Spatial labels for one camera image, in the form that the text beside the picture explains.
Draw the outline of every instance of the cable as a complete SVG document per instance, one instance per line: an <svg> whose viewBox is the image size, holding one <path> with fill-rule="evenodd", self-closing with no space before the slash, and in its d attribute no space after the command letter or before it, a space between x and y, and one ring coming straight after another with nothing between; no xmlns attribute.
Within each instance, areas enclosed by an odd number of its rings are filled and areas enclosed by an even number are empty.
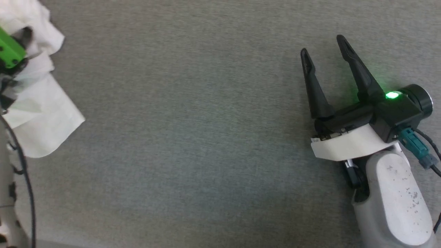
<svg viewBox="0 0 441 248"><path fill-rule="evenodd" d="M419 130L418 128L416 128L415 129L415 132L417 132L419 135L421 135L421 137L423 137L425 140L427 140L427 142L429 142L429 144L432 146L432 148L434 149L434 151L435 151L435 153L438 155L438 158L440 159L440 161L441 161L441 154L440 154L440 151L438 150L438 147L437 147L437 145L434 143L434 141L429 137L429 136L427 136L425 133L423 133L421 130ZM441 177L441 171L438 169L438 167L437 166L435 166L435 165L432 165L431 167L430 167L439 177ZM435 226L434 226L434 233L437 233L437 231L438 231L438 227L439 227L439 225L441 224L441 214L439 215L439 217L438 217L438 221L435 223Z"/></svg>
<svg viewBox="0 0 441 248"><path fill-rule="evenodd" d="M29 193L29 202L30 202L30 211L31 211L31 248L36 248L36 241L37 241L37 227L36 227L36 214L35 214L35 201L34 201L34 192L32 190L32 185L30 184L30 178L27 170L27 162L25 155L23 153L23 149L19 144L19 141L17 140L17 137L15 136L14 131L9 126L9 124L6 122L6 120L3 118L3 116L0 115L0 121L3 122L3 125L5 125L5 128L9 131L9 134L12 138L12 141L14 141L15 148L17 149L17 153L19 156L20 163L22 165L22 172L25 177L27 190Z"/></svg>

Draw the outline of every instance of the gray fabric surface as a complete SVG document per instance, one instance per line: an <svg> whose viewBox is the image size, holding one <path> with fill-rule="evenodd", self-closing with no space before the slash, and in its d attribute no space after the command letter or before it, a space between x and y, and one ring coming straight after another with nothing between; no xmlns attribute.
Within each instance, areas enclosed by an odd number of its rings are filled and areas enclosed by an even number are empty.
<svg viewBox="0 0 441 248"><path fill-rule="evenodd" d="M316 159L299 53L355 101L343 34L385 89L441 102L437 0L44 0L54 76L86 122L30 160L39 238L90 248L359 247L336 164ZM441 144L435 109L421 124ZM413 172L435 219L441 180ZM29 230L19 180L18 210Z"/></svg>

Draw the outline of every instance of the white cloth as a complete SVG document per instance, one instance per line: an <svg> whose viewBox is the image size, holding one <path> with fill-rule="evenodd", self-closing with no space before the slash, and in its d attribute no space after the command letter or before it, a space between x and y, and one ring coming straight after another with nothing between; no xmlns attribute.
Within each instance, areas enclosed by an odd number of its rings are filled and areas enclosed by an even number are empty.
<svg viewBox="0 0 441 248"><path fill-rule="evenodd" d="M52 153L84 122L84 117L50 72L49 55L57 52L64 36L49 21L49 10L37 0L0 0L0 27L7 33L29 26L33 41L26 52L27 67L15 78L17 101L4 115L27 157Z"/></svg>

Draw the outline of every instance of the green plastic part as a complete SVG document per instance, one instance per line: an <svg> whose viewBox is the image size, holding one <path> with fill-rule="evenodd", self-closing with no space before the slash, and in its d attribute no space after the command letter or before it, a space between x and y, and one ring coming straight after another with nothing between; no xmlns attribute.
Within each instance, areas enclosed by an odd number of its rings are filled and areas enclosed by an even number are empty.
<svg viewBox="0 0 441 248"><path fill-rule="evenodd" d="M26 50L0 27L0 60L7 69L14 68L26 56Z"/></svg>

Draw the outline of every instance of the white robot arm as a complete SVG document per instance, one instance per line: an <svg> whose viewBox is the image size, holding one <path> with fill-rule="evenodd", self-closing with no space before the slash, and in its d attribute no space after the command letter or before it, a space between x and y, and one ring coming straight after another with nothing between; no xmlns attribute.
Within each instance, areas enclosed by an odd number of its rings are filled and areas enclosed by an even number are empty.
<svg viewBox="0 0 441 248"><path fill-rule="evenodd" d="M314 154L346 169L365 247L437 247L432 218L400 147L401 143L410 150L425 169L437 170L436 158L414 133L432 113L432 99L415 84L385 93L342 35L337 43L357 83L359 102L335 111L318 84L307 50L302 50L318 133L311 139Z"/></svg>

